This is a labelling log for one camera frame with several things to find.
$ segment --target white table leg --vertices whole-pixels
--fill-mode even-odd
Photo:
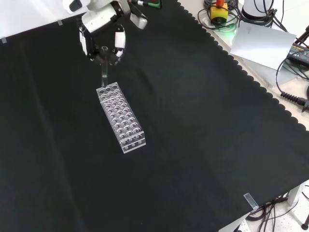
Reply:
[[[232,222],[231,224],[223,227],[222,229],[219,230],[219,232],[233,232],[237,226],[239,226],[244,219],[249,215],[250,213],[247,213],[246,215],[242,216],[241,218],[237,219],[236,221]]]
[[[290,191],[290,195],[289,195],[289,198],[288,198],[288,204],[290,206],[294,205],[298,201],[299,195],[303,191],[305,184],[306,183],[304,182],[301,185],[297,186],[296,188],[294,188]]]

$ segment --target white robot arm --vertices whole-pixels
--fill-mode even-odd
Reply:
[[[130,20],[140,29],[147,25],[147,18],[128,0],[63,0],[63,8],[70,14],[87,7],[89,12],[85,13],[79,20],[80,42],[85,55],[99,64],[105,62],[91,34],[98,29],[115,23],[121,16],[129,15]],[[110,55],[108,62],[111,65],[117,64],[125,49],[126,33],[122,25],[115,27],[115,48]]]

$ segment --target black cloth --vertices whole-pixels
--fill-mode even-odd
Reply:
[[[305,128],[175,0],[142,10],[109,69],[145,131],[127,154],[74,18],[0,45],[2,232],[215,232],[309,179]]]

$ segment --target black cable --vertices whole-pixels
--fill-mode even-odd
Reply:
[[[277,88],[278,90],[283,93],[283,91],[280,89],[279,85],[278,85],[278,72],[279,72],[279,69],[280,67],[282,66],[282,64],[290,57],[290,56],[293,56],[295,54],[298,54],[298,53],[301,53],[301,52],[306,52],[307,50],[304,50],[304,51],[297,51],[297,52],[294,52],[292,54],[289,54],[282,62],[281,64],[279,65],[279,67],[277,68],[277,71],[276,71],[276,85],[277,85]]]
[[[272,226],[272,232],[275,232],[275,225],[276,225],[276,206],[274,205],[274,224]]]
[[[224,7],[218,7],[218,8],[224,9],[224,10],[228,11],[229,14],[231,14],[231,15],[234,16],[234,18],[232,18],[231,20],[227,21],[226,23],[229,23],[229,22],[231,22],[231,21],[233,21],[233,20],[235,20],[235,19],[236,19],[236,22],[231,23],[231,24],[228,24],[228,25],[223,25],[223,24],[220,24],[220,23],[218,23],[218,22],[212,20],[212,19],[211,19],[211,16],[210,16],[210,8],[211,8],[211,7],[216,7],[214,4],[215,4],[215,2],[212,3],[212,4],[209,4],[206,8],[200,10],[200,11],[197,13],[197,19],[198,19],[199,23],[200,23],[203,27],[205,27],[205,28],[207,28],[207,29],[211,29],[211,30],[219,30],[219,29],[224,29],[224,28],[232,28],[232,27],[234,27],[235,25],[237,25],[237,23],[238,23],[238,21],[239,21],[238,15],[234,14],[232,11],[230,11],[229,9],[226,9],[226,8],[224,8]],[[206,24],[204,24],[204,23],[200,20],[200,13],[201,13],[202,11],[206,11],[206,12],[207,12],[208,18],[209,18],[210,21],[215,25],[214,27],[209,27],[209,26],[207,26]]]
[[[293,67],[288,62],[285,61],[285,64],[290,67],[290,69],[295,73],[295,75],[300,76],[302,79],[304,79],[306,81],[309,81],[309,78],[306,76],[306,74],[305,74],[305,76],[302,76],[298,72],[296,72],[295,69],[293,69]]]
[[[283,17],[284,17],[284,0],[282,1],[282,18],[281,18],[281,23],[283,21]]]
[[[305,76],[305,78],[307,80],[309,80],[309,77],[304,73],[304,71],[301,69],[300,64],[298,64],[298,69],[300,70],[300,72]]]
[[[272,219],[279,218],[279,217],[282,217],[282,216],[286,215],[286,214],[289,213],[292,209],[294,209],[294,208],[297,206],[297,204],[298,204],[298,201],[297,201],[297,203],[293,206],[293,208],[291,208],[291,209],[290,209],[289,211],[287,211],[286,213],[284,213],[284,214],[282,214],[282,215],[280,215],[280,216],[276,216],[276,217],[269,218],[268,220],[272,220]]]
[[[200,24],[203,27],[205,27],[206,29],[211,29],[211,30],[219,30],[219,29],[224,29],[224,28],[232,28],[232,27],[235,27],[240,21],[244,21],[244,22],[247,22],[247,23],[252,23],[252,24],[256,24],[256,25],[260,25],[260,26],[267,26],[267,27],[269,27],[269,26],[271,26],[273,17],[275,16],[275,13],[277,11],[277,10],[271,9],[271,7],[273,5],[273,1],[274,0],[272,0],[272,3],[271,3],[271,6],[270,6],[269,10],[265,13],[266,15],[261,17],[261,18],[259,18],[259,19],[247,19],[242,14],[242,11],[238,7],[238,4],[239,4],[238,0],[226,1],[225,3],[227,3],[227,9],[225,9],[224,7],[218,7],[218,8],[228,10],[228,13],[233,15],[234,17],[231,20],[229,20],[228,22],[225,22],[224,24],[222,24],[222,23],[218,23],[218,22],[212,20],[211,16],[210,16],[210,9],[211,9],[211,7],[216,7],[215,6],[215,2],[211,2],[211,0],[204,0],[205,8],[200,10],[197,13],[197,19],[198,19],[198,21],[200,22]],[[206,11],[207,12],[208,18],[210,19],[211,23],[213,23],[215,25],[214,27],[210,27],[208,25],[205,25],[200,20],[200,13],[202,11]],[[233,21],[235,19],[236,19],[236,22],[228,24],[228,25],[226,24],[226,23],[229,23],[229,22],[231,22],[231,21]]]
[[[309,200],[309,197],[307,197],[307,196],[304,194],[304,192],[301,192],[301,193],[304,195],[304,197],[307,198],[307,200]]]

